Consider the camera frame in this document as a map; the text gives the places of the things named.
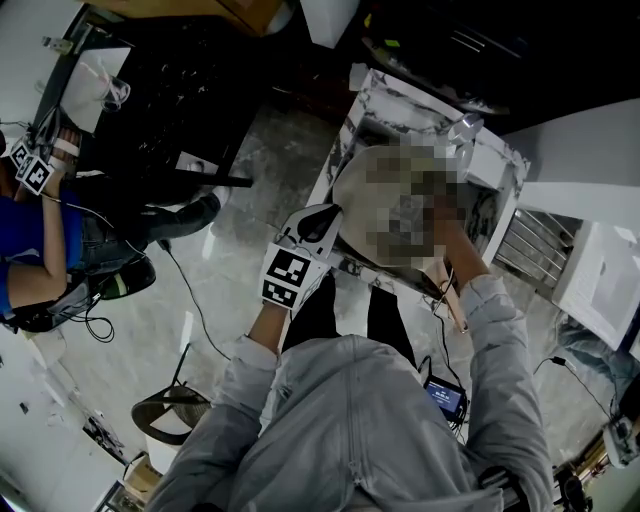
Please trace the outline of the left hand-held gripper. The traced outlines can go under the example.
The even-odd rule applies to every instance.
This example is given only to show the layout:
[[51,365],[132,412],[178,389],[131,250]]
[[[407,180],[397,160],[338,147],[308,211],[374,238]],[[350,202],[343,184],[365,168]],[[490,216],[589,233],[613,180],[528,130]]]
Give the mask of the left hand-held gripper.
[[259,280],[261,299],[298,310],[329,270],[342,220],[342,209],[329,203],[292,213],[266,250]]

